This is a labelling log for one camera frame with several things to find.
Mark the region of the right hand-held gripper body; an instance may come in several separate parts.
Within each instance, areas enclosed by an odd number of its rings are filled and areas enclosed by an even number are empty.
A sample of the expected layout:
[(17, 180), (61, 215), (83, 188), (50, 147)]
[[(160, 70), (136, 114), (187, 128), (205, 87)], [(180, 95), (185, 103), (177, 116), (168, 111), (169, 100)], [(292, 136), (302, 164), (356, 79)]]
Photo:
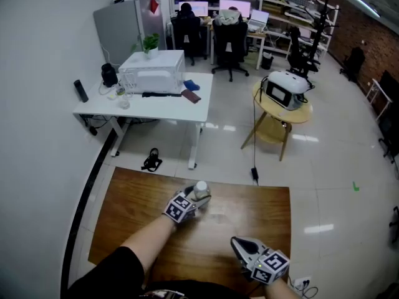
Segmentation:
[(287, 272), (290, 260), (280, 250), (262, 245), (255, 252), (244, 251), (243, 275), (248, 281), (272, 284)]

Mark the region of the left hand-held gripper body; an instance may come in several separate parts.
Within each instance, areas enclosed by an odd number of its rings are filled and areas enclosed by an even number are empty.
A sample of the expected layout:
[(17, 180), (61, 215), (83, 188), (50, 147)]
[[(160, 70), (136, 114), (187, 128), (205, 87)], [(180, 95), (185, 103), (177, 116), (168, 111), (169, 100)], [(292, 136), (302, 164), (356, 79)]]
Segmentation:
[(191, 210), (191, 207), (191, 198), (185, 198), (183, 190), (179, 190), (168, 201), (163, 215), (166, 215), (175, 224), (179, 224), (195, 216), (197, 210)]

